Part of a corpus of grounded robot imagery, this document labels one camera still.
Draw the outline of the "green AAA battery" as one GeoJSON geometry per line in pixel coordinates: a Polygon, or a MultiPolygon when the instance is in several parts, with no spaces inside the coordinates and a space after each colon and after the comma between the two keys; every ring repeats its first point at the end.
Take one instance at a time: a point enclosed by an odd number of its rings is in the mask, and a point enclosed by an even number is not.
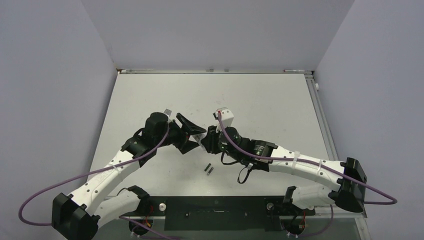
{"type": "Polygon", "coordinates": [[[206,173],[206,175],[209,176],[213,170],[214,170],[214,167],[211,167],[210,170],[206,173]]]}

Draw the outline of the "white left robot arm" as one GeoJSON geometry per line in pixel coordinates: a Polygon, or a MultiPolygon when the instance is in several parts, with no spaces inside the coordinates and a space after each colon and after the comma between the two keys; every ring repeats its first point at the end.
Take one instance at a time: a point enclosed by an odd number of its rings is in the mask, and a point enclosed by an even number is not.
{"type": "Polygon", "coordinates": [[[176,118],[179,124],[166,113],[152,113],[144,127],[122,145],[104,168],[68,195],[57,195],[52,203],[52,227],[67,240],[91,240],[102,226],[123,214],[145,214],[149,208],[149,194],[136,185],[110,199],[107,196],[154,157],[158,148],[173,145],[185,154],[199,146],[189,138],[206,133],[206,129],[180,113],[176,118]]]}

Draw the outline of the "white remote control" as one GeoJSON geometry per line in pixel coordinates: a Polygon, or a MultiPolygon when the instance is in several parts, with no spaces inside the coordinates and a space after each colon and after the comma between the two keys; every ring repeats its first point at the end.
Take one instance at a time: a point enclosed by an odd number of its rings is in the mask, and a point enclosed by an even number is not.
{"type": "Polygon", "coordinates": [[[206,134],[205,133],[200,133],[200,134],[192,135],[192,137],[198,143],[198,145],[205,151],[206,148],[202,144],[202,140],[206,137],[206,134]]]}

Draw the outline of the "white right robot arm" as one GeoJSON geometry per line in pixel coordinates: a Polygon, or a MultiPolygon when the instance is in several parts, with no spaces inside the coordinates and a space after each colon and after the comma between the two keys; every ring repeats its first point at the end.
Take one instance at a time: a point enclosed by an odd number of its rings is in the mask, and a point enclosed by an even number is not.
{"type": "Polygon", "coordinates": [[[243,165],[248,175],[260,170],[313,181],[311,186],[287,188],[282,207],[289,214],[332,204],[353,213],[365,209],[367,176],[355,158],[331,161],[310,157],[272,142],[242,137],[234,127],[220,131],[209,126],[197,141],[207,153],[227,155],[233,164],[243,165]]]}

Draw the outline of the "blue AAA battery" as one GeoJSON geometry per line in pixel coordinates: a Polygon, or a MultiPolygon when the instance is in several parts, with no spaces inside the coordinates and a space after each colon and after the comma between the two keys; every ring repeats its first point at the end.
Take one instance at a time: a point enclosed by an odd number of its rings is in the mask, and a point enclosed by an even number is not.
{"type": "Polygon", "coordinates": [[[210,167],[211,167],[211,163],[209,163],[209,164],[205,167],[204,171],[206,172],[206,171],[207,171],[210,167]]]}

